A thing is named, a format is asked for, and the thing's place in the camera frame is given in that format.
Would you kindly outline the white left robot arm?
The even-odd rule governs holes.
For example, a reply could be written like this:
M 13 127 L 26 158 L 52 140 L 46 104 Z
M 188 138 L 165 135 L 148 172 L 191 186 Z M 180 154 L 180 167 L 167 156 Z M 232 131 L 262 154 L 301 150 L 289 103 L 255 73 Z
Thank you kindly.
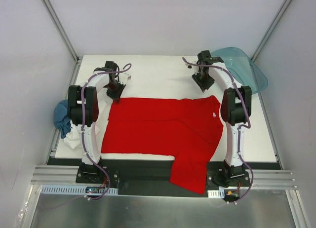
M 106 61 L 104 67 L 96 68 L 82 85 L 71 85 L 68 90 L 67 116 L 79 134 L 82 146 L 82 159 L 77 183 L 110 184 L 110 177 L 103 168 L 101 150 L 97 146 L 96 122 L 99 117 L 98 93 L 106 89 L 107 96 L 119 102 L 127 79 L 119 80 L 119 75 L 132 67 L 126 64 L 122 69 L 113 61 Z

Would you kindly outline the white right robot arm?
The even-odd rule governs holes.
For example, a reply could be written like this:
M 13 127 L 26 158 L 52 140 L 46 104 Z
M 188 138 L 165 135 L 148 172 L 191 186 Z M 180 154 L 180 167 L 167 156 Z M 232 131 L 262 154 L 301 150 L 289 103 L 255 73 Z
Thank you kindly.
M 192 78 L 202 92 L 214 83 L 223 91 L 220 116 L 226 124 L 227 151 L 223 169 L 212 176 L 212 182 L 227 188 L 248 176 L 243 158 L 243 141 L 245 129 L 251 127 L 252 90 L 250 86 L 239 83 L 227 69 L 215 65 L 223 62 L 221 57 L 211 56 L 210 51 L 201 51 L 193 63 L 198 70 Z

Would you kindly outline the red t shirt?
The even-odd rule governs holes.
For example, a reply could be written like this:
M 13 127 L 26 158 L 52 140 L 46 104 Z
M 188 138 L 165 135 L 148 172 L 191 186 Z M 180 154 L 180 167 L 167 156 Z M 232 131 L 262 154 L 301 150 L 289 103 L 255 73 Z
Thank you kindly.
M 170 182 L 203 194 L 207 164 L 223 133 L 219 110 L 214 96 L 122 98 L 111 106 L 101 152 L 172 156 Z

